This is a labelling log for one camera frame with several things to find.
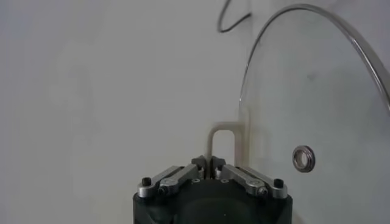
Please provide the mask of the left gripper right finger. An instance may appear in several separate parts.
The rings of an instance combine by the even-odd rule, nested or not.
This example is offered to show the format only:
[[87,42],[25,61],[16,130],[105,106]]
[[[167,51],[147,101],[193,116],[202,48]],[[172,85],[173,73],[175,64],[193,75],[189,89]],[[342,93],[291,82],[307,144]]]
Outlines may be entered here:
[[288,188],[283,180],[272,179],[250,167],[226,164],[224,159],[216,156],[210,160],[210,176],[222,182],[232,180],[254,197],[286,199],[288,196]]

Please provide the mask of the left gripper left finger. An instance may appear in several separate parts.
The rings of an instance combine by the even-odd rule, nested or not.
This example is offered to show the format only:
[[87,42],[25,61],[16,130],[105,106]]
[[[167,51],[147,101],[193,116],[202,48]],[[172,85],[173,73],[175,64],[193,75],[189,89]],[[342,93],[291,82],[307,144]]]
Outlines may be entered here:
[[159,191],[163,195],[174,195],[188,180],[202,180],[205,178],[207,161],[204,156],[193,158],[187,166],[171,166],[154,177],[144,177],[137,186],[137,196],[152,198]]

